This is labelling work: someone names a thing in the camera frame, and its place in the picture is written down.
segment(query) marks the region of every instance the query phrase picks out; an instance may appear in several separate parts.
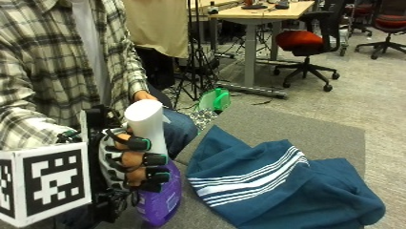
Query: table leg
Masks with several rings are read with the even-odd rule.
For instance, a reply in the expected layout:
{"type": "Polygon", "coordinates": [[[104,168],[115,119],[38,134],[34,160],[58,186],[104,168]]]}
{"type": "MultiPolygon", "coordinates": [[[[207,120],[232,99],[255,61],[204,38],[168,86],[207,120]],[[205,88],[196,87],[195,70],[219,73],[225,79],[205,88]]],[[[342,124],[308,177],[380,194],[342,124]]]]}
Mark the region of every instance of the table leg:
{"type": "Polygon", "coordinates": [[[204,21],[200,19],[200,38],[201,42],[204,42],[204,21]]]}
{"type": "Polygon", "coordinates": [[[320,7],[320,0],[316,0],[312,11],[318,11],[318,7],[320,7]]]}
{"type": "Polygon", "coordinates": [[[279,44],[277,44],[277,35],[283,30],[283,21],[277,21],[272,23],[272,49],[271,49],[271,60],[279,60],[279,44]]]}
{"type": "Polygon", "coordinates": [[[211,49],[217,52],[217,18],[211,18],[209,19],[209,28],[211,28],[211,49]]]}
{"type": "Polygon", "coordinates": [[[244,86],[255,86],[256,75],[256,61],[257,61],[257,38],[256,38],[257,25],[247,26],[245,37],[245,78],[244,86]]]}

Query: robotic hand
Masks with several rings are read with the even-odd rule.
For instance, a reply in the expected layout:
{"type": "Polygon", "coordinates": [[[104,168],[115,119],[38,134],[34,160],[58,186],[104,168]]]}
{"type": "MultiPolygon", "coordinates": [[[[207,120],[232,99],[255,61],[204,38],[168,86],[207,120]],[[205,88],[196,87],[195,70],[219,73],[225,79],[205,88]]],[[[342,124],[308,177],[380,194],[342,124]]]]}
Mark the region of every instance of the robotic hand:
{"type": "Polygon", "coordinates": [[[82,137],[90,149],[92,218],[113,223],[135,192],[161,191],[171,179],[169,170],[161,168],[168,163],[168,156],[144,153],[152,142],[127,134],[120,115],[111,108],[95,106],[82,112],[80,118],[82,137]]]}
{"type": "Polygon", "coordinates": [[[171,180],[165,167],[168,156],[144,153],[151,149],[149,139],[129,135],[124,128],[104,130],[99,144],[99,162],[108,186],[117,190],[161,192],[171,180]]]}

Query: white stripe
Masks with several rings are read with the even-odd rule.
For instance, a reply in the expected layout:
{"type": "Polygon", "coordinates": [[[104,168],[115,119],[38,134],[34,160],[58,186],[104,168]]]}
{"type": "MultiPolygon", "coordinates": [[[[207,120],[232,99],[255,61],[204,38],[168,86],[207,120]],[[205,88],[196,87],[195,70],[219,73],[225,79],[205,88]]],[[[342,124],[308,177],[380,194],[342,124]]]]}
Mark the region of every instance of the white stripe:
{"type": "Polygon", "coordinates": [[[203,187],[207,185],[215,185],[215,184],[221,184],[221,183],[235,183],[237,181],[243,182],[247,181],[251,178],[256,178],[261,174],[267,173],[267,171],[277,170],[281,167],[281,164],[284,164],[292,155],[295,153],[297,154],[304,154],[303,152],[296,152],[297,149],[292,146],[288,150],[284,156],[276,161],[273,164],[269,164],[264,166],[263,168],[255,170],[252,173],[240,175],[240,176],[228,176],[228,177],[209,177],[209,178],[189,178],[189,182],[195,187],[203,187]]]}
{"type": "Polygon", "coordinates": [[[264,193],[273,191],[281,184],[285,183],[285,179],[289,176],[293,168],[295,168],[295,166],[292,166],[292,168],[288,171],[285,171],[285,173],[281,175],[281,177],[275,182],[269,183],[263,188],[251,190],[251,191],[245,191],[245,192],[240,192],[240,194],[236,193],[237,195],[233,195],[233,197],[229,197],[229,198],[221,198],[217,200],[212,200],[208,202],[209,206],[216,207],[216,206],[232,203],[232,202],[241,201],[248,198],[255,198],[259,195],[263,195],[264,193]]]}
{"type": "Polygon", "coordinates": [[[265,183],[269,183],[272,180],[275,180],[288,169],[292,165],[296,165],[299,159],[305,156],[304,153],[297,154],[289,162],[281,167],[279,171],[269,174],[269,176],[263,177],[257,179],[256,181],[251,183],[235,183],[235,184],[224,184],[224,185],[216,185],[204,187],[201,190],[197,191],[200,197],[205,195],[211,195],[219,192],[229,192],[232,190],[244,189],[244,188],[256,188],[259,186],[263,186],[265,183]]]}
{"type": "MultiPolygon", "coordinates": [[[[267,186],[264,186],[264,187],[260,188],[260,189],[264,189],[265,187],[268,187],[268,186],[272,185],[273,183],[280,182],[280,180],[281,180],[283,178],[287,178],[288,175],[291,174],[293,168],[296,167],[297,163],[308,163],[308,160],[305,159],[305,157],[300,158],[300,159],[297,160],[297,162],[295,163],[295,165],[281,174],[281,176],[277,177],[269,184],[267,184],[267,186]]],[[[223,194],[223,195],[219,195],[219,196],[213,196],[213,197],[205,198],[204,200],[213,200],[213,199],[217,199],[217,198],[227,198],[227,197],[232,197],[232,196],[241,196],[241,195],[244,195],[244,194],[255,193],[255,192],[257,192],[260,189],[252,189],[252,190],[241,191],[241,192],[237,192],[237,193],[227,193],[227,194],[223,194]]]]}
{"type": "MultiPolygon", "coordinates": [[[[284,153],[284,155],[281,156],[281,158],[279,159],[283,160],[283,158],[285,158],[287,156],[289,156],[293,152],[295,152],[296,147],[295,146],[291,146],[289,149],[287,150],[287,152],[284,153]]],[[[232,178],[236,178],[236,177],[244,177],[247,175],[233,175],[233,176],[227,176],[227,177],[205,177],[205,178],[199,178],[199,177],[191,177],[191,182],[199,182],[200,180],[221,180],[221,179],[232,179],[232,178]]]]}
{"type": "MultiPolygon", "coordinates": [[[[296,156],[304,156],[303,152],[296,152],[297,155],[296,156]]],[[[212,185],[221,185],[221,184],[235,184],[235,183],[245,183],[252,179],[256,179],[257,177],[264,176],[268,173],[272,173],[273,171],[279,170],[283,166],[284,163],[289,160],[292,160],[292,158],[289,157],[292,154],[287,154],[287,156],[284,156],[284,160],[283,161],[277,161],[275,164],[267,165],[263,168],[255,170],[252,173],[243,175],[241,178],[236,178],[236,179],[231,179],[231,180],[225,180],[225,181],[197,181],[197,182],[191,182],[193,187],[196,188],[204,188],[207,186],[212,186],[212,185]]]]}

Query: teal cloth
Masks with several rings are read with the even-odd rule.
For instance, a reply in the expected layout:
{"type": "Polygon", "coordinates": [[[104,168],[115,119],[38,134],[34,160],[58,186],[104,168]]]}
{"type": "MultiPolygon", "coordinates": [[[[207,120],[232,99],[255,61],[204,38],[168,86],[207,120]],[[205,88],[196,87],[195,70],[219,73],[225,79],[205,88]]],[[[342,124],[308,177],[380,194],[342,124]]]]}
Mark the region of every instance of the teal cloth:
{"type": "Polygon", "coordinates": [[[345,158],[308,160],[288,140],[252,148],[217,126],[192,156],[188,180],[237,228],[360,228],[385,204],[345,158]]]}

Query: spray bottle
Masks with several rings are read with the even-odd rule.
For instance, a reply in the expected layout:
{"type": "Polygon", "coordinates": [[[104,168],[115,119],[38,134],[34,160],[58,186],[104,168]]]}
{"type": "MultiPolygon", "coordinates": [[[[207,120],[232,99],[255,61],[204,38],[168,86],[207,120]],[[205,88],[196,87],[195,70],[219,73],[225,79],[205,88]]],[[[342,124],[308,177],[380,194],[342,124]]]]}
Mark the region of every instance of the spray bottle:
{"type": "MultiPolygon", "coordinates": [[[[127,124],[133,134],[151,140],[149,153],[168,155],[164,137],[163,103],[144,99],[133,103],[125,110],[127,124]]],[[[140,191],[137,211],[152,226],[164,225],[176,214],[181,199],[180,171],[169,160],[164,166],[171,171],[171,180],[163,184],[160,193],[140,191]]]]}

